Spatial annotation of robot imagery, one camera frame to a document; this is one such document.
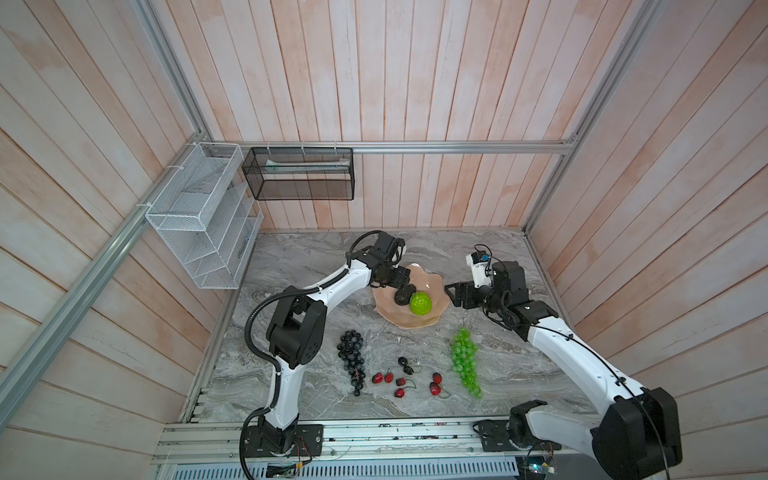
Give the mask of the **dark purple grape bunch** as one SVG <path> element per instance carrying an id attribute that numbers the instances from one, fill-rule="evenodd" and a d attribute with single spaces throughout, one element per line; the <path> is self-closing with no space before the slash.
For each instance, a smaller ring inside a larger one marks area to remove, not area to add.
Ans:
<path id="1" fill-rule="evenodd" d="M 344 369 L 350 377 L 353 395 L 356 397 L 362 394 L 367 377 L 365 360 L 361 353 L 362 347 L 362 334 L 356 330 L 346 330 L 336 345 L 337 356 L 344 364 Z"/>

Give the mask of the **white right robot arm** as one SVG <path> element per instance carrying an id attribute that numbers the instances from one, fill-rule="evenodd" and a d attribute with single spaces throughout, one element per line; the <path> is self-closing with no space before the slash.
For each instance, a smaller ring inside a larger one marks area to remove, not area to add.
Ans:
<path id="1" fill-rule="evenodd" d="M 669 473 L 683 460 L 676 400 L 648 389 L 591 349 L 547 303 L 533 300 L 524 269 L 484 250 L 466 258 L 472 278 L 448 284 L 456 307 L 479 309 L 544 353 L 583 392 L 598 416 L 561 411 L 543 400 L 510 410 L 507 434 L 519 450 L 551 441 L 587 455 L 613 479 Z"/>

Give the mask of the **green grape bunch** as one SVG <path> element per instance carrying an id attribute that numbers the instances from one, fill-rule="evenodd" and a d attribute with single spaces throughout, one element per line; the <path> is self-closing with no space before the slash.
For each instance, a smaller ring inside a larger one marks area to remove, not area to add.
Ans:
<path id="1" fill-rule="evenodd" d="M 459 375 L 461 384 L 470 395 L 482 399 L 483 393 L 476 371 L 477 350 L 478 346 L 472 340 L 470 331 L 466 327 L 461 327 L 451 340 L 453 371 Z"/>

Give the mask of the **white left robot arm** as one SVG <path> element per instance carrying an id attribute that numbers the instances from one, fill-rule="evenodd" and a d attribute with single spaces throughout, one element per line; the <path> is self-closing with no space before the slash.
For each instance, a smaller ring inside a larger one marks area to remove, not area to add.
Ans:
<path id="1" fill-rule="evenodd" d="M 293 445 L 304 371 L 322 346 L 327 314 L 361 289 L 408 285 L 410 271 L 400 265 L 405 251 L 402 238 L 382 230 L 366 232 L 353 242 L 336 271 L 304 288 L 289 286 L 249 314 L 244 327 L 246 346 L 273 368 L 270 399 L 255 413 L 257 432 L 276 451 L 284 453 Z M 259 313 L 272 303 L 276 307 L 266 330 L 268 350 L 263 351 L 254 343 L 252 328 Z"/>

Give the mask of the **bumpy green fake fruit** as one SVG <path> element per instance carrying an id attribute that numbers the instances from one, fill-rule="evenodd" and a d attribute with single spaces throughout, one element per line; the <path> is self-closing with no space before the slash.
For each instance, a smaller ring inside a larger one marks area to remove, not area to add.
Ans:
<path id="1" fill-rule="evenodd" d="M 417 291 L 408 305 L 412 314 L 424 316 L 431 312 L 433 303 L 430 296 L 422 291 Z"/>

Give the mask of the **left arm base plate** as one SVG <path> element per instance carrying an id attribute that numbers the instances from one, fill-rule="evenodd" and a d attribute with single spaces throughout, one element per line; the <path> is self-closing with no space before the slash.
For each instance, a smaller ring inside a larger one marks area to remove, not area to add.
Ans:
<path id="1" fill-rule="evenodd" d="M 321 455 L 323 434 L 322 424 L 289 425 L 285 430 L 269 423 L 249 425 L 240 441 L 239 453 L 243 458 L 314 458 Z"/>

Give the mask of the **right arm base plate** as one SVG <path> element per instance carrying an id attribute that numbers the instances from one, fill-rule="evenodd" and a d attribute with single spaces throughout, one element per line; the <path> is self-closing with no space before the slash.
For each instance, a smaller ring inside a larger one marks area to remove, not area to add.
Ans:
<path id="1" fill-rule="evenodd" d="M 527 424 L 517 418 L 480 420 L 473 424 L 472 430 L 479 436 L 484 452 L 562 449 L 562 445 L 557 442 L 535 437 Z"/>

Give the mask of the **dark fake avocado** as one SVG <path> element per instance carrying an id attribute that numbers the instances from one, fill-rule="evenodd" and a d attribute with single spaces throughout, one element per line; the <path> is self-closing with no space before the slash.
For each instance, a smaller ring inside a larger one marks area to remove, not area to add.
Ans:
<path id="1" fill-rule="evenodd" d="M 413 284 L 407 284 L 396 290 L 394 294 L 394 302 L 398 306 L 407 306 L 410 304 L 412 296 L 417 292 L 417 288 Z"/>

